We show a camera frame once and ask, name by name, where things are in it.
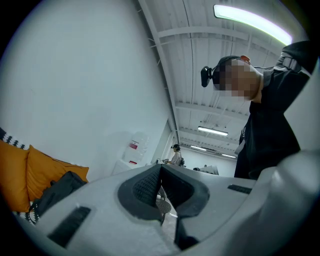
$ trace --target ceiling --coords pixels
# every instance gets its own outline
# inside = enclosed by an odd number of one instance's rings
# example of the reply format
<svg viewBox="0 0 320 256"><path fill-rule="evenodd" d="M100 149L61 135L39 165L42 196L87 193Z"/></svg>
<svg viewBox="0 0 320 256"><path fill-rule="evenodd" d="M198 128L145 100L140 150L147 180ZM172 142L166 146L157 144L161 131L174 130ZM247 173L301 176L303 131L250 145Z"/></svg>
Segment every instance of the ceiling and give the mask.
<svg viewBox="0 0 320 256"><path fill-rule="evenodd" d="M248 25L216 18L215 4L260 15L301 41L303 29L275 0L139 0L159 55L172 104L178 141L185 146L212 149L213 154L236 156L250 102L230 101L201 86L200 70L215 67L228 55L247 55L254 66L273 66L284 45ZM227 136L198 131L198 126L228 132Z"/></svg>

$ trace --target black slot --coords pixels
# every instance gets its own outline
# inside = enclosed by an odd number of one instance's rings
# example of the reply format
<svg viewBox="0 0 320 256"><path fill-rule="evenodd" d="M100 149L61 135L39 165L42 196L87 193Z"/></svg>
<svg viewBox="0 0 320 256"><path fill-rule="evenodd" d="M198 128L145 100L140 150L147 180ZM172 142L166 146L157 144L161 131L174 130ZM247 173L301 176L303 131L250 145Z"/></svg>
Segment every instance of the black slot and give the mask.
<svg viewBox="0 0 320 256"><path fill-rule="evenodd" d="M65 248L70 239L87 218L90 211L90 208L83 206L74 209L68 217L66 217L58 227L48 235L48 238Z"/></svg>
<svg viewBox="0 0 320 256"><path fill-rule="evenodd" d="M245 193L245 194L250 194L252 188L249 188L249 187L245 187L245 186L238 186L238 185L234 185L234 184L231 184L228 186L228 189L230 190L234 190L234 191L238 191L238 192L241 192L241 193Z"/></svg>

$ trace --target orange cushion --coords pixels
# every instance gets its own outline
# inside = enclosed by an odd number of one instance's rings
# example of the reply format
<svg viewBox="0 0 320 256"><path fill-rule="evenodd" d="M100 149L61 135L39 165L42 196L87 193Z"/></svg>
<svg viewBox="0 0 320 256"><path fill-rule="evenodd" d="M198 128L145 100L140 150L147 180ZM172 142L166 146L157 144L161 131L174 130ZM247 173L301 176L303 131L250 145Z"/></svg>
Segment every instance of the orange cushion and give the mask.
<svg viewBox="0 0 320 256"><path fill-rule="evenodd" d="M9 208L28 212L30 204L26 183L29 150L0 140L0 190Z"/></svg>
<svg viewBox="0 0 320 256"><path fill-rule="evenodd" d="M41 198L43 191L50 187L50 182L57 182L66 172L71 171L86 179L89 167L82 167L57 159L40 152L30 145L26 165L26 185L30 201Z"/></svg>

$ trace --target black bag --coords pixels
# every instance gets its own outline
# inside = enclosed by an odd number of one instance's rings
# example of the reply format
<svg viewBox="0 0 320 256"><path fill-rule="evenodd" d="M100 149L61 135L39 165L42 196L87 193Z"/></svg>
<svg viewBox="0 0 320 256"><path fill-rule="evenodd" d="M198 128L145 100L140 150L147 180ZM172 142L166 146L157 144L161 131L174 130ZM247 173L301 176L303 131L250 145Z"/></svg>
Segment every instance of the black bag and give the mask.
<svg viewBox="0 0 320 256"><path fill-rule="evenodd" d="M181 167L185 167L185 160L183 158L181 158L181 161L180 161L180 165Z"/></svg>
<svg viewBox="0 0 320 256"><path fill-rule="evenodd" d="M76 173L68 171L57 182L51 181L51 187L43 191L40 199L35 199L29 208L34 214L41 217L49 208L69 196L72 192L86 184Z"/></svg>

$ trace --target orange pillow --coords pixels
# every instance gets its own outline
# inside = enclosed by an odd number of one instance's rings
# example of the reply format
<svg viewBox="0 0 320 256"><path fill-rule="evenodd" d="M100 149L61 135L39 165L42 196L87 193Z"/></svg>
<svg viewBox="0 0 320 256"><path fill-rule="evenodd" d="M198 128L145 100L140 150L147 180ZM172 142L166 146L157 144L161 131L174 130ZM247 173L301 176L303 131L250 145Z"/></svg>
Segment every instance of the orange pillow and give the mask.
<svg viewBox="0 0 320 256"><path fill-rule="evenodd" d="M26 182L29 150L0 140L0 190L12 211L28 212L30 204Z"/></svg>
<svg viewBox="0 0 320 256"><path fill-rule="evenodd" d="M56 160L30 145L26 165L26 186L30 201L41 198L43 191L50 187L50 182L57 182L66 172L71 171L86 179L89 167L82 167Z"/></svg>

